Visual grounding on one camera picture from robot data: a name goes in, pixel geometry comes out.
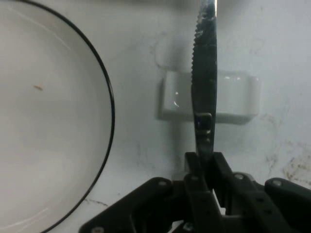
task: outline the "metal blade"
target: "metal blade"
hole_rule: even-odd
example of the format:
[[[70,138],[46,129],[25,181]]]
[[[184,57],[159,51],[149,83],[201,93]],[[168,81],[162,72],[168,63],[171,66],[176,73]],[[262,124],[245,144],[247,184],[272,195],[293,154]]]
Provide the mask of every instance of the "metal blade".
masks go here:
[[[198,154],[213,153],[217,97],[217,0],[201,0],[192,61],[192,107]]]

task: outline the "dirt spot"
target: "dirt spot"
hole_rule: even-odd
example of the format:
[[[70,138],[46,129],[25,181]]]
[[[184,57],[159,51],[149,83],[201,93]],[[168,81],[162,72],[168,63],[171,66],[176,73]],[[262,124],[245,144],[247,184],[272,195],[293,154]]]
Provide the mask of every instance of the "dirt spot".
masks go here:
[[[278,162],[277,154],[273,154],[271,156],[266,157],[266,163],[268,164],[269,167],[269,176],[271,175],[271,172],[275,168],[277,162]]]
[[[302,155],[292,158],[282,172],[287,180],[311,188],[311,151],[303,150]]]
[[[43,88],[41,86],[34,85],[33,87],[39,91],[43,91]]]

